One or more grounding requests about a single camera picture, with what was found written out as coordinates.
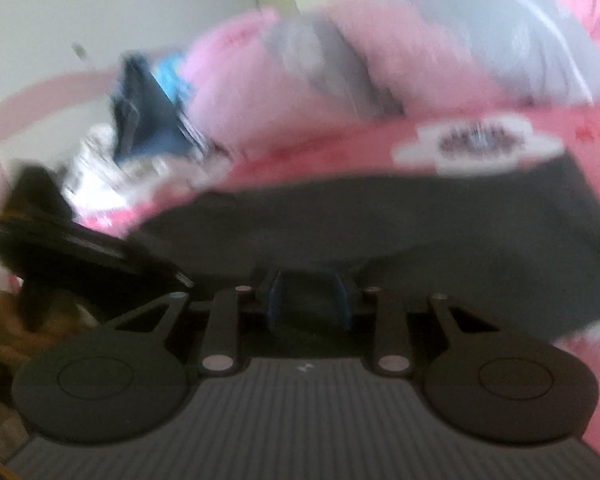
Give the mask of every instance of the white printed graphic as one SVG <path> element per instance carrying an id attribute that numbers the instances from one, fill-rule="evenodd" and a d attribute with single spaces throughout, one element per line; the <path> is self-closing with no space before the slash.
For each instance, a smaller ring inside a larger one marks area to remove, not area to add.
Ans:
<path id="1" fill-rule="evenodd" d="M 534 132 L 523 116 L 426 124 L 418 140 L 396 146 L 392 158 L 402 166 L 435 166 L 439 174 L 471 176 L 507 173 L 521 158 L 546 160 L 564 153 L 557 137 Z"/>
<path id="2" fill-rule="evenodd" d="M 301 372 L 307 373 L 307 372 L 310 372 L 313 368 L 314 368 L 314 366 L 311 363 L 305 363 L 304 365 L 299 366 L 298 370 L 300 370 Z"/>

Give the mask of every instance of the dark gray fabric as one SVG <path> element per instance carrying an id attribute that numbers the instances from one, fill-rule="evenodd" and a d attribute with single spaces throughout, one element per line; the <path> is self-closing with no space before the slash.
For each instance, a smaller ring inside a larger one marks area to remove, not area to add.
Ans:
<path id="1" fill-rule="evenodd" d="M 570 156 L 475 178 L 371 176 L 209 193 L 131 239 L 189 274 L 356 269 L 552 340 L 600 318 L 600 206 Z"/>

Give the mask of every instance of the black bag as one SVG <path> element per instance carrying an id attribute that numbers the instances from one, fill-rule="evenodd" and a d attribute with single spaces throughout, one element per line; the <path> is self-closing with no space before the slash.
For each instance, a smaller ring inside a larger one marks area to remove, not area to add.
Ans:
<path id="1" fill-rule="evenodd" d="M 111 100 L 118 134 L 116 163 L 135 156 L 186 156 L 194 148 L 180 120 L 179 105 L 162 91 L 145 57 L 125 57 Z"/>

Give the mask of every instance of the gray cloth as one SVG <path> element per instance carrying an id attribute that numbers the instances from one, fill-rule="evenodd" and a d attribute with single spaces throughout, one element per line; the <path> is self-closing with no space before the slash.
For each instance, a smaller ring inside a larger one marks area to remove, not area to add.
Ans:
<path id="1" fill-rule="evenodd" d="M 600 206 L 569 156 L 499 176 L 209 193 L 131 240 L 221 285 L 263 267 L 355 270 L 366 285 L 414 300 L 444 292 L 547 340 L 600 318 Z"/>
<path id="2" fill-rule="evenodd" d="M 542 105 L 600 101 L 600 51 L 555 0 L 411 0 L 512 97 Z"/>
<path id="3" fill-rule="evenodd" d="M 280 21 L 262 33 L 262 42 L 288 72 L 338 98 L 357 117 L 402 113 L 392 95 L 371 82 L 365 61 L 324 17 L 308 14 Z"/>

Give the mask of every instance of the gray ribbed mat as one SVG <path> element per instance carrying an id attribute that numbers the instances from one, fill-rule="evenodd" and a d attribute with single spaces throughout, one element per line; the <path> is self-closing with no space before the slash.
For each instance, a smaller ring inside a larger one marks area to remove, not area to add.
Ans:
<path id="1" fill-rule="evenodd" d="M 509 449 L 430 413 L 411 385 L 359 360 L 253 360 L 205 381 L 175 419 L 133 442 L 34 438 L 9 463 L 22 480 L 600 480 L 569 440 Z"/>

